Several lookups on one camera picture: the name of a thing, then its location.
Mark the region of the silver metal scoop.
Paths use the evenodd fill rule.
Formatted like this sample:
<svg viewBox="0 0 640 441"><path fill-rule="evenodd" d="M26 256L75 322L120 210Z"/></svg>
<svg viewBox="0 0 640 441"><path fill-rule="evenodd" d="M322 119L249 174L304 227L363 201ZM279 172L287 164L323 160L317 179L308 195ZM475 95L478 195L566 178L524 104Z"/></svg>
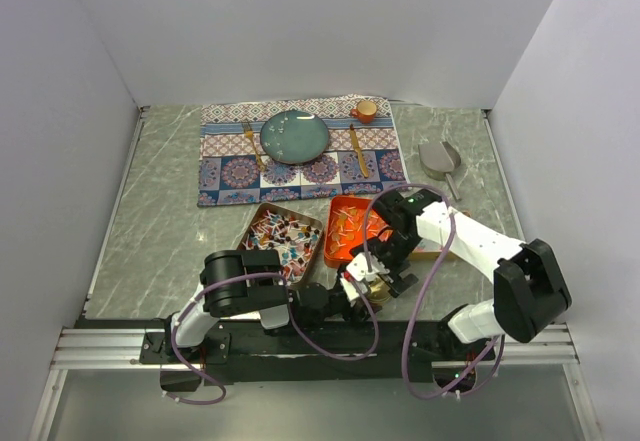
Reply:
<svg viewBox="0 0 640 441"><path fill-rule="evenodd" d="M419 159L425 173L433 180L445 181L456 201L462 199L453 179L461 158L448 141L429 141L419 145Z"/></svg>

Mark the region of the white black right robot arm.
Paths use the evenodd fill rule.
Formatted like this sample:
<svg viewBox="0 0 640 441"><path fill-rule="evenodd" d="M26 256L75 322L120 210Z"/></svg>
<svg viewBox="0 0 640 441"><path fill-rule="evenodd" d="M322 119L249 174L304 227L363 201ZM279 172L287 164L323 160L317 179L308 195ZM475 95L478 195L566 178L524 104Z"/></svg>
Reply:
<svg viewBox="0 0 640 441"><path fill-rule="evenodd" d="M370 204L390 228L386 240L367 239L352 249L352 260L339 276L349 301L382 281L397 297L415 284L403 272L408 257L422 241L441 254L454 254L474 267L493 286L493 297L464 305L444 318L438 339L440 352L460 359L473 342L507 335L528 343L566 312L572 298L549 244L529 243L501 234L449 206L431 189L417 189L408 197L396 187L378 194Z"/></svg>

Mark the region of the orange tray of candies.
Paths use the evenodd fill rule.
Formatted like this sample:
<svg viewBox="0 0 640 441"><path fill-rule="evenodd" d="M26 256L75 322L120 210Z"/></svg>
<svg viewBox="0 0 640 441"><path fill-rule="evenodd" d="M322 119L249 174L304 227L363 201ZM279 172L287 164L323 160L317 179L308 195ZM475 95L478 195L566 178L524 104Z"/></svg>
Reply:
<svg viewBox="0 0 640 441"><path fill-rule="evenodd" d="M364 238L376 237L385 241L390 236L390 228L374 210L363 224L369 202L363 197L344 195L331 200L324 246L327 267L337 269L350 262L353 258L351 250L360 246Z"/></svg>

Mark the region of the brown tin of lollipops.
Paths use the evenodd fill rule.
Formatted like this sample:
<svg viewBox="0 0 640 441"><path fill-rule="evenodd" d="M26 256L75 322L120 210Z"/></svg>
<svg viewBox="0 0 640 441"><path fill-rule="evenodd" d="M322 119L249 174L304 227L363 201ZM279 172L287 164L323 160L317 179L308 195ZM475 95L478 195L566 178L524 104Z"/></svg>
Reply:
<svg viewBox="0 0 640 441"><path fill-rule="evenodd" d="M315 282L324 240L325 225L319 219L263 202L237 225L233 246L245 251L275 251L287 283L301 289Z"/></svg>

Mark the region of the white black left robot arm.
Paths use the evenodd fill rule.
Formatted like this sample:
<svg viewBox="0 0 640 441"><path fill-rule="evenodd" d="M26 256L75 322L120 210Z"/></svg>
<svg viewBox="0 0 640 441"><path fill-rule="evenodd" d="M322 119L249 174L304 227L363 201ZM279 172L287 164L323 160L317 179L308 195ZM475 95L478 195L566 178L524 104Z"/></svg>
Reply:
<svg viewBox="0 0 640 441"><path fill-rule="evenodd" d="M165 321L163 350L176 362L188 362L221 319L251 312L259 314L267 332L293 324L315 328L338 315L347 322L363 322L375 308L364 287L350 297L347 289L353 285L345 274L340 272L331 289L314 283L291 290L274 249L214 252L204 260L191 300Z"/></svg>

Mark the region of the gold round jar lid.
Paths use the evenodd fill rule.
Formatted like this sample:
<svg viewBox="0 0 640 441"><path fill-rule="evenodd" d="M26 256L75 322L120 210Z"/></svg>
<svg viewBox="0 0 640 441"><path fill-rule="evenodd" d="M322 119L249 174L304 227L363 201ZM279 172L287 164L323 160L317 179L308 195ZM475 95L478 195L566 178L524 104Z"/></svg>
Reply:
<svg viewBox="0 0 640 441"><path fill-rule="evenodd" d="M383 306L392 299L389 286L384 282L370 284L366 297L372 305L376 306Z"/></svg>

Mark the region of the gold tin of star candies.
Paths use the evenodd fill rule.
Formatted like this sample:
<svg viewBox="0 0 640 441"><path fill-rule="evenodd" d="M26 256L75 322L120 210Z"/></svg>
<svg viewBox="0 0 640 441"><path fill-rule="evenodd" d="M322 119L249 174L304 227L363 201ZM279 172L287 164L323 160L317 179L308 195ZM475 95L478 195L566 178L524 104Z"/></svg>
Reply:
<svg viewBox="0 0 640 441"><path fill-rule="evenodd" d="M434 242L429 241L427 239L422 239L419 244L414 248L414 250L409 255L409 260L419 261L419 260L432 260L435 261L441 253L441 246Z"/></svg>

